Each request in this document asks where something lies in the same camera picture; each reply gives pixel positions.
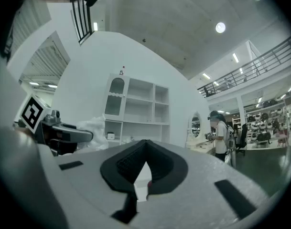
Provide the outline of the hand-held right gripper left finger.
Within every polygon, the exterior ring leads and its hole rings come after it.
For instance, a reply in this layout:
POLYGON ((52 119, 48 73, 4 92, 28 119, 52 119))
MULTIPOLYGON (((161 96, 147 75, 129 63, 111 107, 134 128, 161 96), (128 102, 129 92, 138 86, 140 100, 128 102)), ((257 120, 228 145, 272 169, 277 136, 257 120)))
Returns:
POLYGON ((122 209, 111 215, 125 224, 129 224, 137 214, 134 183, 146 162, 146 144, 146 140, 141 140, 105 160, 100 167, 101 176, 109 187, 127 195, 122 209))

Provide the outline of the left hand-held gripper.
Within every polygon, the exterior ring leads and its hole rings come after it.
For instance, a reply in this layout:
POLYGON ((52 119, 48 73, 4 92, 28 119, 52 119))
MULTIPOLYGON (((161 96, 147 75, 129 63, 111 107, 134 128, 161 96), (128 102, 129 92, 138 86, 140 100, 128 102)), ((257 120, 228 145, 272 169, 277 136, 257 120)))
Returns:
POLYGON ((20 113, 21 121, 38 144, 48 146, 55 155, 73 153, 77 144, 93 139, 93 133, 77 129, 61 121, 60 112, 53 110, 40 97, 31 94, 20 113))

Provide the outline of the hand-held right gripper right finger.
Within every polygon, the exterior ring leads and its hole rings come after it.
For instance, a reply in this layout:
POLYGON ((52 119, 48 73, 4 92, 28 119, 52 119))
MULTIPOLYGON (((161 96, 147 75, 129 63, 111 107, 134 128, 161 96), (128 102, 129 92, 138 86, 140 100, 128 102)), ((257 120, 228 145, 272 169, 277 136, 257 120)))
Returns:
POLYGON ((171 193, 186 179, 188 164, 177 153, 147 140, 145 154, 145 161, 151 171, 148 195, 171 193))

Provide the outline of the white plastic bag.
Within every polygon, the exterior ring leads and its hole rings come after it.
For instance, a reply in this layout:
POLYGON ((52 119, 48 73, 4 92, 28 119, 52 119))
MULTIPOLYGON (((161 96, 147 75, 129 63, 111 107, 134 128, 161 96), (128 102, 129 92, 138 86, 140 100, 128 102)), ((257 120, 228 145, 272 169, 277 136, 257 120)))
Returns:
POLYGON ((102 114, 100 117, 93 117, 91 120, 77 123, 78 129, 92 132, 93 138, 91 141, 78 143, 76 153, 108 149, 108 141, 105 138, 105 120, 106 118, 102 114))

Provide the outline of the person's left forearm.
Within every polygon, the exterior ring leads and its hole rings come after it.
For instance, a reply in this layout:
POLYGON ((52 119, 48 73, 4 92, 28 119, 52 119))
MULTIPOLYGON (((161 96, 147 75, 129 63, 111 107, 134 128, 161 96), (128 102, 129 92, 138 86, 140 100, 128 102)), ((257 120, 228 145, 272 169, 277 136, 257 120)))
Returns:
POLYGON ((32 136, 32 132, 27 127, 14 127, 14 130, 32 136))

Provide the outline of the white vanity table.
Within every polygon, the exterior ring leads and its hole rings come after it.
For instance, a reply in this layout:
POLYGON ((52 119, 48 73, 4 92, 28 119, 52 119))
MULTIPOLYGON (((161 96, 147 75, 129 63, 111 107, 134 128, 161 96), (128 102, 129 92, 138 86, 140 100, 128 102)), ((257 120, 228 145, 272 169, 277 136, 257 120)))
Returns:
POLYGON ((185 147, 190 150, 197 151, 200 153, 205 153, 205 154, 210 154, 210 155, 215 154, 214 144, 208 140, 205 140, 202 142, 187 141, 185 143, 185 147))

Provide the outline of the oval vanity mirror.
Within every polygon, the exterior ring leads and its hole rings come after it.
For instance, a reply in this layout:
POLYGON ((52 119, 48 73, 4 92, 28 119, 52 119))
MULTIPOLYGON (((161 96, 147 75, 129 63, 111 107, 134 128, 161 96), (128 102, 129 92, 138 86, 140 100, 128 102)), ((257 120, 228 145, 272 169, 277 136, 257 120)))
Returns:
POLYGON ((188 135, 197 138, 201 133, 201 117, 198 112, 192 114, 188 122, 188 135))

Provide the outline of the white shelf cabinet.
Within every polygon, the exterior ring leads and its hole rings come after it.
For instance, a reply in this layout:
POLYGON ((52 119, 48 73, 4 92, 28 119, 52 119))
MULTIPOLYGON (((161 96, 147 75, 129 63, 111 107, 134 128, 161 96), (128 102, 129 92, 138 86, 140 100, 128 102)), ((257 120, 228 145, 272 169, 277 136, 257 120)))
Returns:
POLYGON ((115 140, 107 140, 109 146, 142 139, 168 143, 169 109, 167 87, 110 74, 102 105, 105 137, 107 132, 115 133, 115 140))

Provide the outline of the black office chair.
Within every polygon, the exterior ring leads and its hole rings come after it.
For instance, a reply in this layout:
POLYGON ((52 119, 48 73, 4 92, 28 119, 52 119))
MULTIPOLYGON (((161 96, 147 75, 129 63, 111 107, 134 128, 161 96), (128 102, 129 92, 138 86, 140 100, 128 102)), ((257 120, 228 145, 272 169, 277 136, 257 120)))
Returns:
POLYGON ((243 124, 240 130, 237 130, 237 139, 236 139, 236 152, 241 152, 243 156, 246 154, 247 146, 247 124, 243 124))

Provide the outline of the black metal railing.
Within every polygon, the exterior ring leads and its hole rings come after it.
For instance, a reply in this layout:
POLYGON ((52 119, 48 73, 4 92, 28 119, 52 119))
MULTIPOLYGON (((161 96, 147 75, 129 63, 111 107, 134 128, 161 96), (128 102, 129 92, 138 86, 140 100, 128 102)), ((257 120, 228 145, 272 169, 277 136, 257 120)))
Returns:
POLYGON ((215 81, 199 87, 197 90, 203 97, 207 98, 233 87, 237 87, 259 76, 266 75, 271 70, 290 60, 291 36, 264 54, 257 56, 248 63, 232 70, 215 81))
POLYGON ((77 35, 78 43, 81 45, 92 33, 90 8, 85 0, 72 2, 71 16, 77 35))

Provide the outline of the shelf of helmets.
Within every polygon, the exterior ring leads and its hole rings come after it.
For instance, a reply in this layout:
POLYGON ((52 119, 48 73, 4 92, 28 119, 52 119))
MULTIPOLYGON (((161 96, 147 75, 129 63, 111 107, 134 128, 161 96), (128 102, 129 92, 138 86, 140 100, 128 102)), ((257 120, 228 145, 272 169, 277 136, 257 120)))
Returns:
POLYGON ((259 102, 245 110, 247 149, 280 148, 278 132, 287 129, 291 137, 291 101, 284 96, 259 102))

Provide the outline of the pink chair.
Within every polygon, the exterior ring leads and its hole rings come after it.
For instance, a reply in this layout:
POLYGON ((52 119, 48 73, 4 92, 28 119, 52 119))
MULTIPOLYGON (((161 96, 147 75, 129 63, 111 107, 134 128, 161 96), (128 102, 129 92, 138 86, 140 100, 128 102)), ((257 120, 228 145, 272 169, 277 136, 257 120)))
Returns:
POLYGON ((280 130, 278 132, 279 135, 277 140, 277 146, 288 147, 289 146, 289 132, 287 129, 280 130))

